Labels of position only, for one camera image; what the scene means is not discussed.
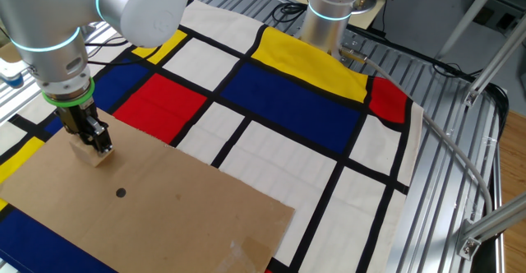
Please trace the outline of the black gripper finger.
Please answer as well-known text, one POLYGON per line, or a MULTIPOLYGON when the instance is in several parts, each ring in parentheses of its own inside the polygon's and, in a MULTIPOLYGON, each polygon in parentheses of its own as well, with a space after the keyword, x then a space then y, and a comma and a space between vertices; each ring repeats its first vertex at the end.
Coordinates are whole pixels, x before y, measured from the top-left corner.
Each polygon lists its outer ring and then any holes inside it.
POLYGON ((73 134, 73 118, 69 115, 58 115, 62 128, 70 135, 73 134))
POLYGON ((86 121, 90 131, 92 146, 100 154, 108 154, 113 149, 113 143, 108 134, 108 124, 99 121, 93 116, 88 116, 86 121))

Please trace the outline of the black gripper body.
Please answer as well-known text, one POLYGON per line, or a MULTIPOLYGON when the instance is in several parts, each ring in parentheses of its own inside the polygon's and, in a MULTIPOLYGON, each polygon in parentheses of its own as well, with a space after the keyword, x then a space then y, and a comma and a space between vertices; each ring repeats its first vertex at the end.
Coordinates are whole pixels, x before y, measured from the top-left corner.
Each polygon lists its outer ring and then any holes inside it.
POLYGON ((99 120, 93 100, 71 107, 57 107, 56 114, 67 132, 77 135, 86 145, 95 144, 99 120))

